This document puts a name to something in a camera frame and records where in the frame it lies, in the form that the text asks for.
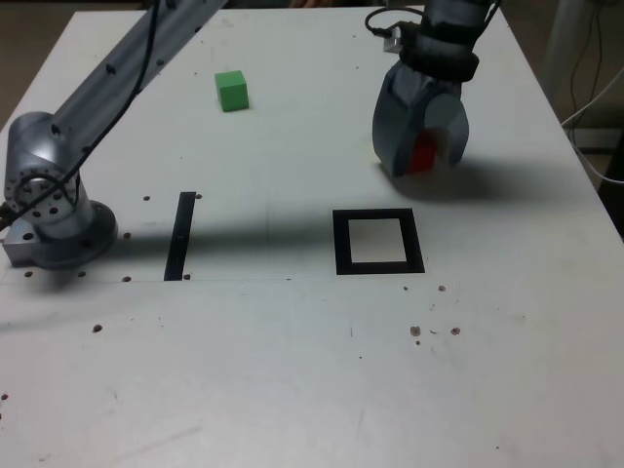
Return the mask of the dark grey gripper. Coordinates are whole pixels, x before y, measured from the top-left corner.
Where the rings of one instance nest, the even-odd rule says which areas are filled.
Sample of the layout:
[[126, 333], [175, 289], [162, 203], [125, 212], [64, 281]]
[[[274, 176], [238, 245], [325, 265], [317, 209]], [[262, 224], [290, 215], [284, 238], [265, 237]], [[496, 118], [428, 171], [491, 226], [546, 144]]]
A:
[[[432, 138], [440, 159], [450, 167], [459, 164], [469, 138], [461, 92], [460, 82], [430, 77], [400, 60], [391, 67], [372, 119], [373, 149], [387, 174], [430, 171]], [[424, 114], [423, 102], [430, 99]]]

